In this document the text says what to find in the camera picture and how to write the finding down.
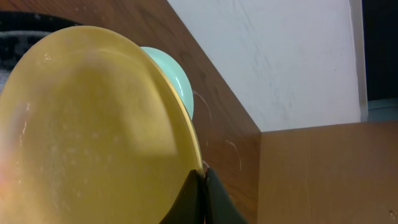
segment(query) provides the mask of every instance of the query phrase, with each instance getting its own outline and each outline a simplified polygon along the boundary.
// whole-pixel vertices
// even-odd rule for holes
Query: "yellow plate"
[[[0,212],[15,222],[158,223],[202,171],[166,76],[98,27],[60,30],[22,57],[0,97],[1,133]]]

